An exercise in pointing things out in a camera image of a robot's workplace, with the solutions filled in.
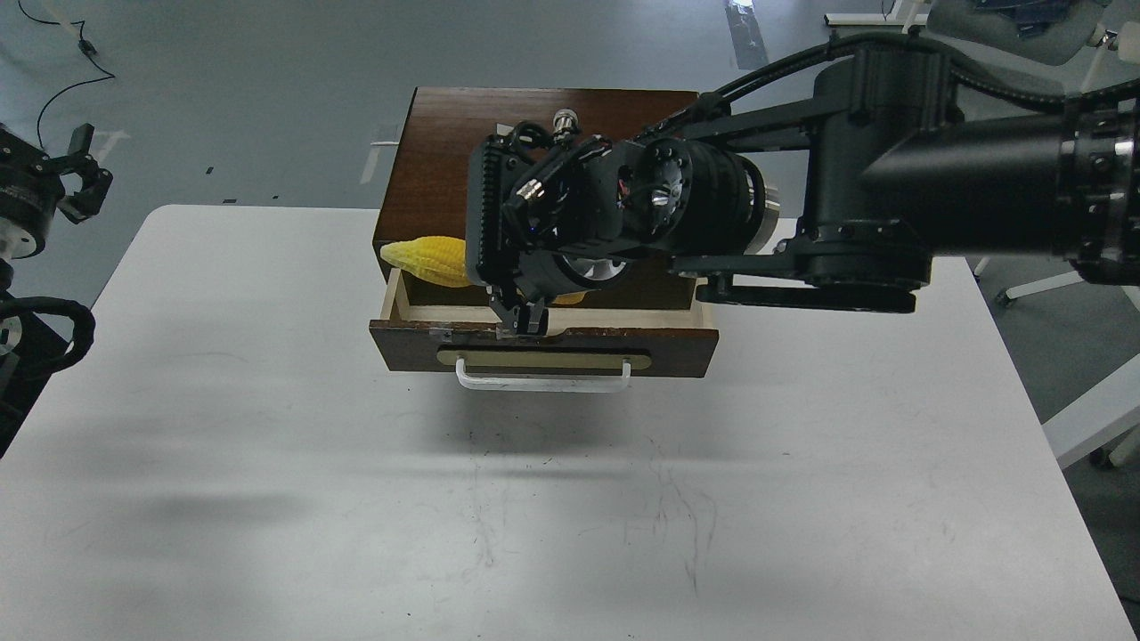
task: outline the yellow corn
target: yellow corn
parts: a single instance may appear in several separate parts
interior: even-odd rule
[[[389,243],[380,248],[380,258],[421,281],[445,287],[471,285],[464,267],[466,243],[450,236],[421,236],[415,241]],[[562,294],[554,305],[578,305],[586,292]]]

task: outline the white table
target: white table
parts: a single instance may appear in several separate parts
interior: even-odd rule
[[[385,370],[374,219],[150,216],[0,461],[0,636],[1133,639],[964,261],[477,392]]]

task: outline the open drawer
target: open drawer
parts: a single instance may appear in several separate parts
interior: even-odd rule
[[[481,305],[414,303],[417,284],[391,269],[381,318],[369,324],[393,372],[454,372],[463,358],[482,373],[614,374],[627,362],[635,376],[700,378],[718,339],[709,306],[692,299],[687,309],[553,307],[548,335],[500,339],[486,294]]]

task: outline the drawer front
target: drawer front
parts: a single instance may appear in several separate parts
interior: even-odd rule
[[[519,352],[519,367],[471,367],[499,374],[613,373],[567,366],[580,355],[609,354],[635,357],[635,376],[703,378],[719,338],[709,328],[571,327],[539,339],[497,339],[494,325],[483,323],[443,326],[408,320],[373,320],[369,331],[393,372],[454,372],[446,363],[454,363],[455,351],[495,352],[494,358],[470,359],[473,363],[503,362],[503,352]],[[536,366],[543,363],[536,352],[555,355],[554,367]]]

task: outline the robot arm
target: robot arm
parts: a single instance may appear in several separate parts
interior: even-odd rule
[[[91,156],[95,128],[83,124],[72,133],[67,154],[49,157],[31,144],[0,127],[0,396],[8,376],[41,379],[71,367],[91,348],[95,317],[85,306],[47,297],[14,299],[10,261],[43,251],[56,209],[73,224],[99,213],[113,176]],[[67,194],[62,176],[76,175],[82,185]],[[65,316],[74,323],[72,347],[63,355],[32,359],[19,370],[5,364],[18,363],[19,316],[26,314]]]
[[[780,78],[839,60],[806,100],[732,114]],[[1033,112],[967,122],[961,88]],[[1140,283],[1140,80],[1083,95],[1021,91],[944,43],[860,34],[757,70],[629,140],[522,123],[472,155],[467,271],[503,330],[544,334],[559,294],[605,287],[658,254],[733,305],[910,313],[935,255],[1052,254],[1093,283]],[[542,159],[535,151],[545,149]],[[809,152],[793,237],[738,155]],[[813,287],[743,286],[735,275]]]

